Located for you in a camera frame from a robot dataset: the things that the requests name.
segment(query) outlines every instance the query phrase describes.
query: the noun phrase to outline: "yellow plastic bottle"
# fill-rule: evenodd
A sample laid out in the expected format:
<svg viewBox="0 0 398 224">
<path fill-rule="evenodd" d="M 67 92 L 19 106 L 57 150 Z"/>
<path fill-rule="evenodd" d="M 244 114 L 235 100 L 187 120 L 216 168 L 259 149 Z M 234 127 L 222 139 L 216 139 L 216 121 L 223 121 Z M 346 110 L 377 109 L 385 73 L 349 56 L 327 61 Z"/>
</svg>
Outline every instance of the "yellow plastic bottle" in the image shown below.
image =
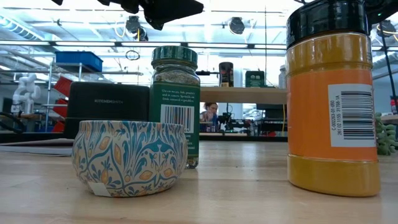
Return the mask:
<svg viewBox="0 0 398 224">
<path fill-rule="evenodd" d="M 303 189 L 380 191 L 363 1 L 315 1 L 287 23 L 288 176 Z"/>
</svg>

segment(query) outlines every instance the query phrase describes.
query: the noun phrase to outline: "black cap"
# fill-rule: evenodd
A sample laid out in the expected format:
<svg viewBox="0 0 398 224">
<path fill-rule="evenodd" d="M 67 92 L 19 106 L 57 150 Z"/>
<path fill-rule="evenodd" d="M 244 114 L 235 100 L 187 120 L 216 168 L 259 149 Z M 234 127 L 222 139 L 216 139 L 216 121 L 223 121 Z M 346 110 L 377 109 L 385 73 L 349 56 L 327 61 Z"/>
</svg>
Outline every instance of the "black cap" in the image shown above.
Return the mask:
<svg viewBox="0 0 398 224">
<path fill-rule="evenodd" d="M 316 0 L 294 11 L 286 28 L 287 48 L 326 32 L 369 33 L 364 0 Z"/>
</svg>

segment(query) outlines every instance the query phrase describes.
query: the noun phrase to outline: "green glass jar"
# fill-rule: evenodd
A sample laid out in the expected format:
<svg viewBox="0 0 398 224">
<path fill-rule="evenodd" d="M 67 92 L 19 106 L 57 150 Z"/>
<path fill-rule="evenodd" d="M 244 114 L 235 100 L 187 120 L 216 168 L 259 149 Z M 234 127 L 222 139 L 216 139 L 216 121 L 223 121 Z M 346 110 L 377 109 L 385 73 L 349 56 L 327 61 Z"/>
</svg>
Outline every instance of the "green glass jar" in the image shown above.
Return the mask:
<svg viewBox="0 0 398 224">
<path fill-rule="evenodd" d="M 198 54 L 186 47 L 157 47 L 152 53 L 155 72 L 150 84 L 149 119 L 185 126 L 189 169 L 199 163 L 200 79 L 195 74 L 197 63 Z"/>
</svg>

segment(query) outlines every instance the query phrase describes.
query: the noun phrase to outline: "person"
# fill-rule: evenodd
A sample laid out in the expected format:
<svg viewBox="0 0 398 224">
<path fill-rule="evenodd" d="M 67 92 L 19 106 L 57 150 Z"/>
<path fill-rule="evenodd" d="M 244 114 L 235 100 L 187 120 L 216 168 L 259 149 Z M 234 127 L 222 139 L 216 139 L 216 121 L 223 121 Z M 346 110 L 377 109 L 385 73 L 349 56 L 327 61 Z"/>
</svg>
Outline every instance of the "person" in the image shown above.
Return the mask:
<svg viewBox="0 0 398 224">
<path fill-rule="evenodd" d="M 202 122 L 212 122 L 212 124 L 201 125 L 201 131 L 211 132 L 217 131 L 217 103 L 205 103 L 203 108 L 206 110 L 200 113 L 200 121 Z"/>
</svg>

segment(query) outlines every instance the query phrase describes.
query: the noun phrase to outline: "barcode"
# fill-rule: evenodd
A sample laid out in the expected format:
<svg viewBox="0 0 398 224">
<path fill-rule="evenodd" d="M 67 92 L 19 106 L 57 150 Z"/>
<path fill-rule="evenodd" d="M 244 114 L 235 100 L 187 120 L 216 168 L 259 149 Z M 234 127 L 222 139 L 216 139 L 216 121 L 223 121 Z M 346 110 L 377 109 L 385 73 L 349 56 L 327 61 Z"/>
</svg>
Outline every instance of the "barcode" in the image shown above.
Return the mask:
<svg viewBox="0 0 398 224">
<path fill-rule="evenodd" d="M 329 109 L 332 146 L 376 145 L 371 85 L 329 85 Z"/>
<path fill-rule="evenodd" d="M 181 124 L 186 133 L 193 133 L 193 106 L 162 105 L 160 107 L 160 122 Z"/>
</svg>

